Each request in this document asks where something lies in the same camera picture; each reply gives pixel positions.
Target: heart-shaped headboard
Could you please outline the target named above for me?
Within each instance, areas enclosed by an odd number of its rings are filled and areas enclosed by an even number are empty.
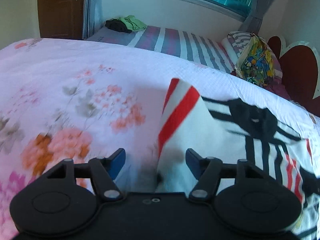
[[[286,46],[281,36],[271,37],[268,45],[279,60],[282,84],[289,96],[320,116],[320,56],[317,50],[305,41]]]

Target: striped bed sheet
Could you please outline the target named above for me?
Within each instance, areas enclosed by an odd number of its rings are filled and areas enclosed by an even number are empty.
[[[106,27],[87,39],[157,51],[230,73],[234,65],[223,46],[210,39],[168,28],[148,26],[143,31],[120,33]]]

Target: gray curtain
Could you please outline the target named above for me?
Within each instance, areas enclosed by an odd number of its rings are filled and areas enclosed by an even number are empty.
[[[274,0],[252,0],[251,11],[239,31],[258,34],[262,19]]]
[[[84,0],[82,39],[86,40],[100,30],[102,17],[102,0]]]

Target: door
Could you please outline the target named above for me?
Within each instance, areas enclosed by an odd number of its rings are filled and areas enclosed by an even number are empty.
[[[84,0],[38,0],[42,38],[82,39]]]

